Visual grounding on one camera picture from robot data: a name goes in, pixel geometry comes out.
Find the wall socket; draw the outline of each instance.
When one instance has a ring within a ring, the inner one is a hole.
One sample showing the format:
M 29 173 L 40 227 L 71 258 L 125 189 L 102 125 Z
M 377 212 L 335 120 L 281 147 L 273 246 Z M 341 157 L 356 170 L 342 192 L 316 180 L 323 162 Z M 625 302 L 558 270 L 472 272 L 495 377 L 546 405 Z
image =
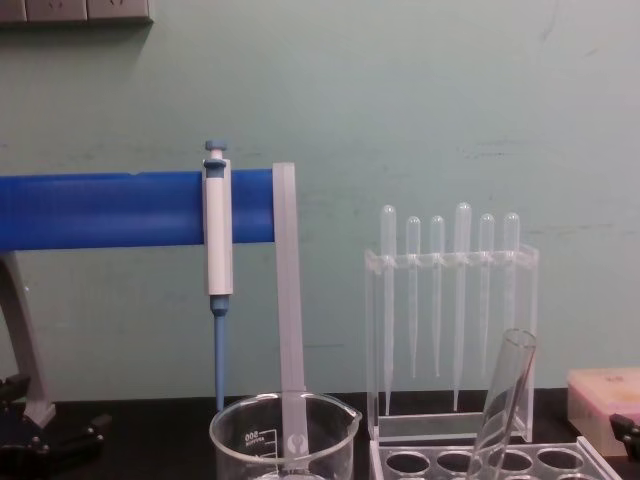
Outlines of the wall socket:
M 86 0 L 27 0 L 30 22 L 81 22 L 87 20 Z
M 87 0 L 90 20 L 150 21 L 148 0 Z
M 0 24 L 27 21 L 24 0 L 0 0 Z

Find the pink pipette tip box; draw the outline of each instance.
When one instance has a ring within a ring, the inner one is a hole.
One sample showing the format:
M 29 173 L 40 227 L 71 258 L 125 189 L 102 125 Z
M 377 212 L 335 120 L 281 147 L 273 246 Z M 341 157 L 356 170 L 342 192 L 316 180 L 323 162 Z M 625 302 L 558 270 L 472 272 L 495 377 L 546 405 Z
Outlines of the pink pipette tip box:
M 640 368 L 569 371 L 569 421 L 605 457 L 626 456 L 609 416 L 640 423 Z

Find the black countertop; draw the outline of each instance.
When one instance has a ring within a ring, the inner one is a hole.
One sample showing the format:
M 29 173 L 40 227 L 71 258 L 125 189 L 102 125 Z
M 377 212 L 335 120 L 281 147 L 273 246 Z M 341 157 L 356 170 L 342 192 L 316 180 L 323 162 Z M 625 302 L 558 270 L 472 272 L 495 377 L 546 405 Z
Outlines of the black countertop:
M 363 393 L 338 394 L 365 414 Z M 411 410 L 411 397 L 404 410 Z M 429 396 L 433 408 L 449 396 Z M 482 396 L 467 395 L 467 408 L 482 409 Z M 102 413 L 113 416 L 104 453 L 93 464 L 56 477 L 58 480 L 185 480 L 215 479 L 215 450 L 209 440 L 209 423 L 215 399 L 136 400 L 115 402 L 63 402 L 47 431 L 57 436 L 82 428 Z M 567 418 L 566 389 L 537 390 L 533 440 L 535 443 L 574 442 L 578 433 Z M 369 438 L 366 425 L 355 441 L 355 478 L 369 478 Z M 609 463 L 625 480 L 640 479 L 640 463 L 610 458 Z

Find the blue pipette tip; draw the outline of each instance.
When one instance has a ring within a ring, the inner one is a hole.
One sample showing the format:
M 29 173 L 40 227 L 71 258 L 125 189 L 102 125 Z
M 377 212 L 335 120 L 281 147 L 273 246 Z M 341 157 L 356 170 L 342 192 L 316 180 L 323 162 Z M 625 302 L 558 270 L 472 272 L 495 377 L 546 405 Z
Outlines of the blue pipette tip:
M 229 295 L 211 295 L 209 302 L 214 317 L 216 406 L 220 411 L 224 408 L 224 319 L 229 310 Z
M 215 318 L 214 330 L 216 342 L 216 407 L 220 411 L 224 408 L 224 316 Z

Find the micropipette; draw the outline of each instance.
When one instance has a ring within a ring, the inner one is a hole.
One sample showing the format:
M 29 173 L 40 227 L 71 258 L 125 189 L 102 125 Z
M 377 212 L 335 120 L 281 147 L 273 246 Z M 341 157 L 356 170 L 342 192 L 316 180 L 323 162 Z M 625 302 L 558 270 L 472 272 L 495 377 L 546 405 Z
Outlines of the micropipette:
M 433 290 L 431 293 L 431 336 L 435 356 L 436 377 L 440 376 L 440 330 L 442 329 L 442 255 L 444 254 L 444 218 L 431 219 L 431 253 L 433 258 Z
M 464 355 L 464 321 L 466 300 L 466 254 L 470 248 L 471 206 L 461 203 L 456 208 L 456 224 L 454 231 L 454 250 L 457 254 L 458 271 L 456 272 L 456 310 L 455 340 L 453 359 L 453 411 L 458 411 L 458 395 L 462 380 Z
M 520 251 L 520 217 L 508 213 L 504 217 L 504 249 L 508 255 L 505 267 L 504 329 L 515 327 L 516 321 L 516 254 Z
M 491 289 L 491 254 L 493 253 L 493 237 L 496 221 L 493 215 L 485 213 L 480 218 L 480 235 L 478 245 L 482 252 L 480 266 L 480 306 L 479 321 L 480 343 L 482 345 L 482 376 L 487 374 L 487 339 L 489 337 L 489 292 Z
M 418 353 L 418 255 L 420 255 L 420 219 L 407 220 L 407 256 L 409 257 L 409 337 L 411 338 L 411 376 L 416 378 Z
M 216 406 L 224 407 L 224 323 L 233 293 L 231 237 L 231 162 L 223 158 L 224 142 L 208 141 L 211 157 L 204 161 L 205 245 L 207 286 L 214 317 Z
M 396 210 L 385 205 L 380 214 L 380 250 L 384 266 L 384 390 L 386 414 L 389 415 L 391 384 L 393 383 L 393 328 L 394 328 L 394 264 L 396 257 Z

